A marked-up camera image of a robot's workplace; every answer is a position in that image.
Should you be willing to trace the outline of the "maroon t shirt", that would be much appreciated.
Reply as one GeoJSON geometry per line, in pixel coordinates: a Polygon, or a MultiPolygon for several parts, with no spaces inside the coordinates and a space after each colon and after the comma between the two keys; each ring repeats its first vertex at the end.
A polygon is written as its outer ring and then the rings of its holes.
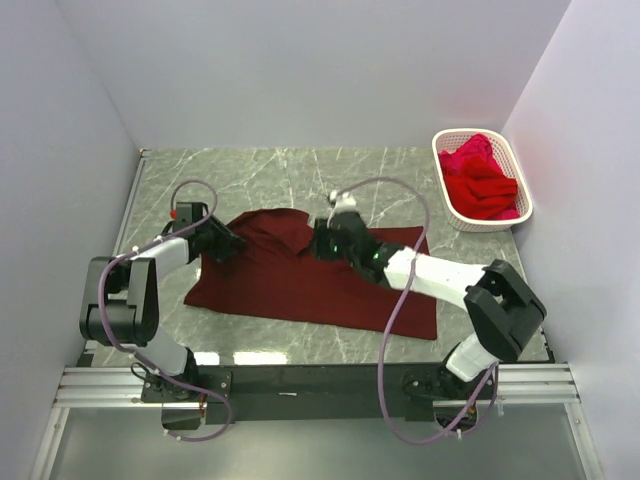
{"type": "Polygon", "coordinates": [[[245,240],[221,263],[201,258],[186,305],[218,313],[384,331],[400,291],[363,279],[345,261],[315,259],[310,216],[291,208],[248,211],[229,222],[245,240]]]}

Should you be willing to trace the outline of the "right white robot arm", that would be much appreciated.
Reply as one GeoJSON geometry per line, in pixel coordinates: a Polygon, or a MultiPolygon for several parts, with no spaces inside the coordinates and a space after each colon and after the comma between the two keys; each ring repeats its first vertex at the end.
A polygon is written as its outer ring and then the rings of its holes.
{"type": "Polygon", "coordinates": [[[439,398],[460,397],[493,364],[518,360],[547,316],[542,301],[510,263],[458,263],[379,240],[355,211],[316,219],[310,249],[318,260],[346,261],[375,285],[408,289],[468,315],[473,332],[425,382],[425,389],[439,398]]]}

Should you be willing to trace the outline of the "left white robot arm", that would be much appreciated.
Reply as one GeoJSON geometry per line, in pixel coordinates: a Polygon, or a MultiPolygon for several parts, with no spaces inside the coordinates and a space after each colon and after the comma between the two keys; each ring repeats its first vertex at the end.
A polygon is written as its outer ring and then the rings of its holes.
{"type": "Polygon", "coordinates": [[[188,401],[203,393],[194,353],[160,327],[159,281],[205,257],[221,263],[245,240],[203,202],[179,202],[151,244],[89,262],[79,330],[82,337],[130,354],[148,387],[188,401]]]}

